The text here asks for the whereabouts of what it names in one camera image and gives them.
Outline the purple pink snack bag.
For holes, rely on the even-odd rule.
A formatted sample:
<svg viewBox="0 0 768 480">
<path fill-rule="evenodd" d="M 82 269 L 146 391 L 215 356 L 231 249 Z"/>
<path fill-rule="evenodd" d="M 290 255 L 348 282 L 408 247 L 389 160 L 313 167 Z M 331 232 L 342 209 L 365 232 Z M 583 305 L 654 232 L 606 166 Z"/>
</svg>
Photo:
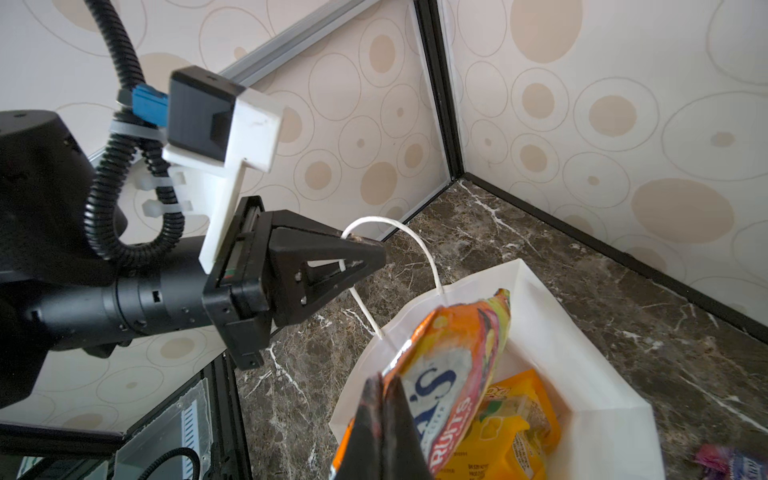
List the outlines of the purple pink snack bag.
<svg viewBox="0 0 768 480">
<path fill-rule="evenodd" d="M 703 467 L 703 479 L 767 480 L 767 462 L 739 450 L 719 445 L 703 445 L 694 457 Z"/>
</svg>

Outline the yellow mango gummy bag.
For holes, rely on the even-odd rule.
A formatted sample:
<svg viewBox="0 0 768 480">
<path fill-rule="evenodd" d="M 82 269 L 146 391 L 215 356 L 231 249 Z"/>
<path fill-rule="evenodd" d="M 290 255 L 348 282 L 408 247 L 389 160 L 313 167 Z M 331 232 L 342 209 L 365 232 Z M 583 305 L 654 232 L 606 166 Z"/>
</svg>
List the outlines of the yellow mango gummy bag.
<svg viewBox="0 0 768 480">
<path fill-rule="evenodd" d="M 530 369 L 491 385 L 467 434 L 438 479 L 545 479 L 561 427 Z"/>
</svg>

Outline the floral paper bag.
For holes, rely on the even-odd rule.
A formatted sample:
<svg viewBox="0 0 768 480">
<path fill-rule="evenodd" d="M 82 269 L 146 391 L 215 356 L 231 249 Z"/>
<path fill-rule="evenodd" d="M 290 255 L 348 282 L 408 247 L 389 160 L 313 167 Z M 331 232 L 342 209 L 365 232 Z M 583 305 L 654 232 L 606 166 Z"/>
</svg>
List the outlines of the floral paper bag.
<svg viewBox="0 0 768 480">
<path fill-rule="evenodd" d="M 665 476 L 651 405 L 609 364 L 521 259 L 431 290 L 408 303 L 374 336 L 342 389 L 329 427 L 340 440 L 365 379 L 382 370 L 396 348 L 440 303 L 469 303 L 497 289 L 511 294 L 511 326 L 494 380 L 533 369 L 563 428 L 547 460 L 550 479 L 662 479 Z"/>
</svg>

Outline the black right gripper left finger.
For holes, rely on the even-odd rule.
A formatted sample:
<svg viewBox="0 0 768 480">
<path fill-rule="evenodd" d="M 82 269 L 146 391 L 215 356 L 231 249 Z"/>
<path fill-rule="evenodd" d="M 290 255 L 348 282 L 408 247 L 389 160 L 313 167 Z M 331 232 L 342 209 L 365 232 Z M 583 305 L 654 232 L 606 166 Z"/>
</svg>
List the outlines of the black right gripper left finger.
<svg viewBox="0 0 768 480">
<path fill-rule="evenodd" d="M 333 461 L 334 479 L 382 478 L 382 378 L 376 374 L 364 384 L 355 417 Z"/>
</svg>

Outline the silver aluminium rail left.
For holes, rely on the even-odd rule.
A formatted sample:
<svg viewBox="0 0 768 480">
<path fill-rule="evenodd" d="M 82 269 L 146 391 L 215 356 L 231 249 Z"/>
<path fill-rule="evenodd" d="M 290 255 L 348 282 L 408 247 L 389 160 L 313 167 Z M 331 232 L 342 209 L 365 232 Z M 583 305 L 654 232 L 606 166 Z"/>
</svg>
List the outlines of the silver aluminium rail left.
<svg viewBox="0 0 768 480">
<path fill-rule="evenodd" d="M 364 0 L 330 1 L 215 74 L 213 79 L 227 79 L 249 87 L 374 4 Z M 110 1 L 87 1 L 85 5 L 107 45 L 118 80 L 123 83 L 125 78 L 133 76 L 128 66 L 138 66 L 139 62 L 119 14 Z"/>
</svg>

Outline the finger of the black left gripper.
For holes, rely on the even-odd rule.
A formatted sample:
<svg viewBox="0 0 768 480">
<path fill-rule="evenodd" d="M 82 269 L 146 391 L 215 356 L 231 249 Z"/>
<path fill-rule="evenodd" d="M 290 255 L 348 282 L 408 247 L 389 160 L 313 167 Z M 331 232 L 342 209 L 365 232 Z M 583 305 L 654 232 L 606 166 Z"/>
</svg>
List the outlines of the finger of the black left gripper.
<svg viewBox="0 0 768 480">
<path fill-rule="evenodd" d="M 348 288 L 353 274 L 354 270 L 342 271 L 337 263 L 278 267 L 272 295 L 275 324 L 286 327 L 306 321 Z"/>
<path fill-rule="evenodd" d="M 288 210 L 272 213 L 268 258 L 284 288 L 350 288 L 386 265 L 386 249 Z"/>
</svg>

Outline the black corner frame post left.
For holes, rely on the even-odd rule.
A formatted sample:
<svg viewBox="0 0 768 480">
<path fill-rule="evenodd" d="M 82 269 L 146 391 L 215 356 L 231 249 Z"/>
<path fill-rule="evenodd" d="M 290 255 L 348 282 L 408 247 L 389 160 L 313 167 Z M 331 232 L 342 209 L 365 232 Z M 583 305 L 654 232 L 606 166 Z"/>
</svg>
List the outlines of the black corner frame post left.
<svg viewBox="0 0 768 480">
<path fill-rule="evenodd" d="M 428 84 L 435 103 L 448 172 L 451 181 L 454 182 L 465 174 L 465 168 L 440 2 L 415 0 L 413 6 L 416 26 L 425 53 L 429 74 Z"/>
</svg>

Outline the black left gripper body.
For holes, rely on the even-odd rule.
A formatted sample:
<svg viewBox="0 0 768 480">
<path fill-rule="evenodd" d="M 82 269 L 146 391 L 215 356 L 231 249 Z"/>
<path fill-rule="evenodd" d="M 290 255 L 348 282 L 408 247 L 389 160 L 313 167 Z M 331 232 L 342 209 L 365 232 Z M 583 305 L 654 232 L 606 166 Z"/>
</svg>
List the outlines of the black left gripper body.
<svg viewBox="0 0 768 480">
<path fill-rule="evenodd" d="M 208 276 L 202 302 L 229 356 L 241 370 L 264 365 L 274 326 L 268 241 L 272 215 L 259 196 L 240 200 Z"/>
</svg>

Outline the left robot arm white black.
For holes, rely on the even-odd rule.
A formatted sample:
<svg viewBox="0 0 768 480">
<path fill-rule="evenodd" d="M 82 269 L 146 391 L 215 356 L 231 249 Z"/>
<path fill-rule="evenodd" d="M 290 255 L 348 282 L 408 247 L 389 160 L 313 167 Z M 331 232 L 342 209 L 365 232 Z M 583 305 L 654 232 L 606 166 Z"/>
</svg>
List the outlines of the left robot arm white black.
<svg viewBox="0 0 768 480">
<path fill-rule="evenodd" d="M 274 331 L 299 324 L 386 263 L 384 246 L 243 198 L 210 272 L 201 237 L 162 259 L 117 267 L 77 215 L 92 167 L 62 119 L 1 115 L 1 403 L 30 396 L 46 356 L 106 358 L 131 341 L 213 326 L 235 365 L 260 367 Z"/>
</svg>

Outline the pink yellow Fox's fruits bag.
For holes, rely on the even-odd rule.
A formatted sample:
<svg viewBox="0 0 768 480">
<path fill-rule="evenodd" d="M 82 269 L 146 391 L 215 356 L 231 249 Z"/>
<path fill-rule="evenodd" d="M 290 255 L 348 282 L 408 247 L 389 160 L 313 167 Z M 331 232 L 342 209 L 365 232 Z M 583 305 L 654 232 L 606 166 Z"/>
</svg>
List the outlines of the pink yellow Fox's fruits bag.
<svg viewBox="0 0 768 480">
<path fill-rule="evenodd" d="M 401 379 L 433 478 L 451 459 L 481 404 L 510 321 L 506 289 L 471 304 L 438 307 L 388 365 L 368 377 L 381 375 L 383 404 L 390 382 Z"/>
</svg>

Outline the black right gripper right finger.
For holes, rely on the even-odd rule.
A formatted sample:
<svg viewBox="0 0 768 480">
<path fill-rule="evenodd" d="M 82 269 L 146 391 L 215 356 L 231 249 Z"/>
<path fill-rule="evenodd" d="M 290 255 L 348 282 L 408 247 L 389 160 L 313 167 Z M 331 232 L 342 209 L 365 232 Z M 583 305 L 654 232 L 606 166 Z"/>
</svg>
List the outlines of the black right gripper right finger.
<svg viewBox="0 0 768 480">
<path fill-rule="evenodd" d="M 383 478 L 433 479 L 399 377 L 393 378 L 384 397 Z"/>
</svg>

